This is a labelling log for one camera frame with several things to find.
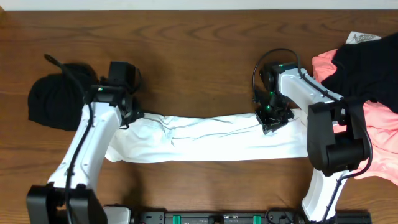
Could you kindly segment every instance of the white strip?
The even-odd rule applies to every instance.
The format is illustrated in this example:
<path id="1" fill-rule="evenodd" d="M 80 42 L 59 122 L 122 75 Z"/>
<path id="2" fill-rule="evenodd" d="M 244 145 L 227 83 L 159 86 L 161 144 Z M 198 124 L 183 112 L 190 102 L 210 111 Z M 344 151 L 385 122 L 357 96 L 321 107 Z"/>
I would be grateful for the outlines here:
<path id="1" fill-rule="evenodd" d="M 398 9 L 397 0 L 0 0 L 16 10 Z"/>

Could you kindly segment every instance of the pink cloth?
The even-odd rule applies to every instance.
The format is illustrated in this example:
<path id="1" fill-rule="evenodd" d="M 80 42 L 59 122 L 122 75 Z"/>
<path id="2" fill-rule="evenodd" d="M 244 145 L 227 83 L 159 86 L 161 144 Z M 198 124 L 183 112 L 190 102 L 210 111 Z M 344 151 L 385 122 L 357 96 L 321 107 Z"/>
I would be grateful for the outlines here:
<path id="1" fill-rule="evenodd" d="M 312 58 L 313 75 L 318 82 L 334 74 L 336 66 L 331 60 L 337 50 Z M 373 145 L 373 161 L 369 170 L 356 177 L 362 179 L 378 176 L 398 185 L 398 114 L 380 103 L 367 101 L 363 106 L 366 129 Z M 334 126 L 335 132 L 345 130 L 345 126 Z M 367 161 L 362 161 L 359 169 L 363 169 Z"/>

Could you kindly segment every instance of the green tape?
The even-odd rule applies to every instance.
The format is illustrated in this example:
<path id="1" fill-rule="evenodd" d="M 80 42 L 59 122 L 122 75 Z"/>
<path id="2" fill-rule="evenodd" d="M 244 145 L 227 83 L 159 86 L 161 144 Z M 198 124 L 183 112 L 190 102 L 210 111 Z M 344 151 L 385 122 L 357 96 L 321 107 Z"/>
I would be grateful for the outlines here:
<path id="1" fill-rule="evenodd" d="M 173 224 L 181 224 L 181 216 L 173 215 Z"/>
<path id="2" fill-rule="evenodd" d="M 261 224 L 261 216 L 260 215 L 253 216 L 253 224 Z"/>

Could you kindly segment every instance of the brown wooden surface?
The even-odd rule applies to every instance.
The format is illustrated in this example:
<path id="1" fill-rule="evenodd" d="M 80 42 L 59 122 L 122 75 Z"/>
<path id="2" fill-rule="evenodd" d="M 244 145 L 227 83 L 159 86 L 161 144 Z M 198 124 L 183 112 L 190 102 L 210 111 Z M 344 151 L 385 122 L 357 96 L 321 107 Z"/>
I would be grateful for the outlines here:
<path id="1" fill-rule="evenodd" d="M 86 62 L 99 75 L 111 60 L 141 69 L 142 107 L 209 117 L 250 113 L 251 72 L 265 51 L 288 47 L 311 58 L 341 45 L 351 30 L 387 35 L 398 11 L 8 12 L 0 22 L 0 223 L 27 223 L 25 196 L 44 184 L 73 132 L 27 120 L 32 84 L 58 70 L 43 59 Z M 276 54 L 282 62 L 291 55 Z M 104 162 L 98 198 L 168 210 L 298 207 L 312 176 L 307 159 L 241 162 Z M 369 209 L 375 223 L 398 223 L 398 186 L 349 180 L 337 207 Z"/>

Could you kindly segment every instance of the black fabric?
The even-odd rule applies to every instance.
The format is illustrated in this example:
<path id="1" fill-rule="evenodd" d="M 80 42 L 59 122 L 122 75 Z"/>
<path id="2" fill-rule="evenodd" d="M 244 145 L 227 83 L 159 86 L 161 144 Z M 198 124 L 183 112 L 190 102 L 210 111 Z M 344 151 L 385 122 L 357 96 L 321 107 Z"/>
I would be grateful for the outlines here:
<path id="1" fill-rule="evenodd" d="M 378 101 L 398 113 L 398 33 L 381 40 L 345 44 L 332 60 L 337 71 L 322 81 L 345 97 Z"/>
<path id="2" fill-rule="evenodd" d="M 96 83 L 87 65 L 65 64 L 86 90 Z M 81 118 L 83 95 L 65 74 L 37 80 L 28 96 L 29 120 L 66 131 L 76 131 Z"/>

